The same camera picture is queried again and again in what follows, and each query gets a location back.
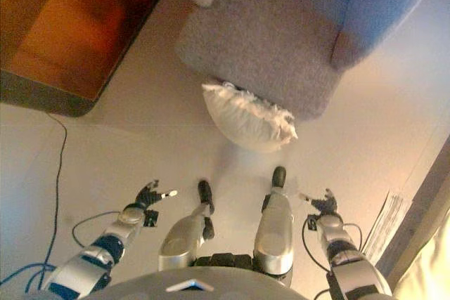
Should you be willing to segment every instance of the gray fabric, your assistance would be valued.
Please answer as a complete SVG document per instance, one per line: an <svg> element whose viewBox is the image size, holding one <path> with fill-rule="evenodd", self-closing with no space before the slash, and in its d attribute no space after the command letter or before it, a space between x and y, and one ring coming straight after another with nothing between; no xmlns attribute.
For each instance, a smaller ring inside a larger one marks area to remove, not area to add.
<svg viewBox="0 0 450 300"><path fill-rule="evenodd" d="M347 0L215 0L188 18L176 52L195 70L319 116L341 73L330 65Z"/></svg>
<svg viewBox="0 0 450 300"><path fill-rule="evenodd" d="M345 70L366 57L420 0L349 0L332 65Z"/></svg>
<svg viewBox="0 0 450 300"><path fill-rule="evenodd" d="M420 0L215 0L189 17L177 44L195 70L318 117L342 72Z"/></svg>

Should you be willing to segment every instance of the cable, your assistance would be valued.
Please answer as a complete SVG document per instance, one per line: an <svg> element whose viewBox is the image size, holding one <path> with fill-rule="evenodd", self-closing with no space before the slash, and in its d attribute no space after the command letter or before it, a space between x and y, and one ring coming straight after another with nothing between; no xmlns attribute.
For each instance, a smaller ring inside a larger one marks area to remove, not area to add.
<svg viewBox="0 0 450 300"><path fill-rule="evenodd" d="M87 221L91 221L92 219L95 218L99 218L102 216L106 216L107 214L119 214L120 211L107 211L107 212L103 212L102 214L96 214L95 216L83 219L82 221L76 223L73 228L72 228L72 238L73 240L82 248L85 248L86 246L84 246L77 238L77 236L75 235L75 228L77 228L78 226L82 225L83 223L86 223Z"/></svg>
<svg viewBox="0 0 450 300"><path fill-rule="evenodd" d="M304 229L305 229L306 226L307 226L307 222L308 222L308 219L305 219L305 220L304 220L304 223L303 223L303 227L302 227L302 241L303 241L304 249L306 249L306 251L307 251L307 253L308 253L308 255L309 255L309 258L311 258L312 261L313 261L314 263L316 263L316 265L317 265L318 267L322 268L325 272L330 272L330 270L328 270L325 266L321 265L321 264L320 264L320 263L312 256L311 252L310 252L309 249L308 249L307 243L306 243L305 240L304 240Z"/></svg>
<svg viewBox="0 0 450 300"><path fill-rule="evenodd" d="M27 270L28 268L33 268L33 267L42 267L42 268L55 268L55 266L49 264L49 263L29 263L28 265L25 265L21 268L19 268L16 272L11 273L10 275L8 275L6 278L4 278L3 280L0 281L0 286L2 286L3 284L6 284L8 281L10 281L11 279L13 279L15 276L21 274L24 270Z"/></svg>
<svg viewBox="0 0 450 300"><path fill-rule="evenodd" d="M55 188L55 190L56 190L56 203L55 203L55 216L53 217L53 234L51 236L50 245L49 245L49 248L47 249L47 254L46 254L45 259L44 259L44 264L45 265L49 262L51 250L53 249L53 245L55 244L56 233L58 232L59 177L61 175L61 168L63 167L63 152L64 152L64 148L65 148L65 142L68 139L68 129L65 127L65 125L62 122L60 122L58 119L56 119L55 117L51 116L49 113L47 113L47 115L53 121L56 121L58 124L60 124L62 126L62 128L64 129L64 141L63 141L63 144L61 145L61 151L60 151L60 154L59 154L58 173L56 174L56 188ZM45 274L45 267L42 268L41 278L39 279L39 285L38 285L37 289L41 289L42 288L42 282L44 281L44 274Z"/></svg>
<svg viewBox="0 0 450 300"><path fill-rule="evenodd" d="M46 266L46 267L45 267L44 274L45 274L45 272L48 272L48 271L54 271L54 270L55 270L55 268L50 268L49 266ZM35 279L39 274L41 274L41 271L40 271L40 270L38 270L35 274L33 274L32 277L28 280L27 286L26 286L26 288L25 288L25 293L28 293L28 292L30 291L30 288L31 288L31 285L32 285L34 279Z"/></svg>
<svg viewBox="0 0 450 300"><path fill-rule="evenodd" d="M322 294L325 294L326 292L329 292L330 289L324 289L323 291L320 291L319 293L316 294L316 296L314 297L314 300L317 300Z"/></svg>
<svg viewBox="0 0 450 300"><path fill-rule="evenodd" d="M359 225L355 224L355 223L345 223L343 226L354 226L355 228L358 229L358 231L359 231L359 248L358 248L358 250L361 251L361 248L363 246L363 231L361 231L361 228L359 227Z"/></svg>

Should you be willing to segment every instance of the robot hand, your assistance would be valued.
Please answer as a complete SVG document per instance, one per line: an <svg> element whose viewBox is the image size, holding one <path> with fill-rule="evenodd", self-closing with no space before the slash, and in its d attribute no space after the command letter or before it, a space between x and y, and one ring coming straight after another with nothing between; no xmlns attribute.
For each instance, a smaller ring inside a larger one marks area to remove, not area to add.
<svg viewBox="0 0 450 300"><path fill-rule="evenodd" d="M380 272L355 247L344 229L333 193L327 189L324 200L302 193L300 199L320 211L307 218L308 229L317 231L330 270L326 278L333 300L393 299L389 285Z"/></svg>
<svg viewBox="0 0 450 300"><path fill-rule="evenodd" d="M171 190L168 193L157 193L154 189L158 187L158 184L159 180L155 179L139 191L136 197L136 203L143 209L147 209L150 205L155 204L164 198L176 196L178 193L176 190Z"/></svg>
<svg viewBox="0 0 450 300"><path fill-rule="evenodd" d="M100 237L57 267L46 281L45 290L63 299L78 299L106 287L111 281L111 270L122 259L141 228L155 226L158 212L147 208L177 194L176 190L157 193L154 191L157 186L158 180L147 184L136 196L135 203L128 204Z"/></svg>

